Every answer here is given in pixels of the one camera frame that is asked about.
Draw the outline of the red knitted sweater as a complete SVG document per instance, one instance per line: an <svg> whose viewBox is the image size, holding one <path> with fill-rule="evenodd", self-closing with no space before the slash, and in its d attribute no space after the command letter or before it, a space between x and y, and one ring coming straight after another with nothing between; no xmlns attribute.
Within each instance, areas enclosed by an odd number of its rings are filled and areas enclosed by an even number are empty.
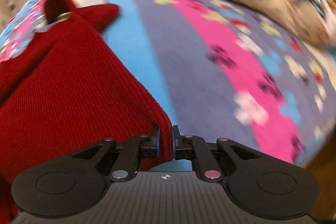
<svg viewBox="0 0 336 224"><path fill-rule="evenodd" d="M18 174L101 139L124 142L157 124L159 157L142 167L173 158L169 117L101 36L118 5L46 0L44 12L49 30L1 62L1 223L17 215Z"/></svg>

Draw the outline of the colourful floral bed blanket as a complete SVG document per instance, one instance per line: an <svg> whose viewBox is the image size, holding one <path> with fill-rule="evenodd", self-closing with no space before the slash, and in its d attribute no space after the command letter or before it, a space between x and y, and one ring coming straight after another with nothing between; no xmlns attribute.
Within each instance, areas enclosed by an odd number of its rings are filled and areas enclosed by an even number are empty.
<svg viewBox="0 0 336 224"><path fill-rule="evenodd" d="M45 0L29 0L1 33L1 60L46 31ZM265 16L224 0L112 2L108 47L184 134L224 135L307 166L335 130L333 58Z"/></svg>

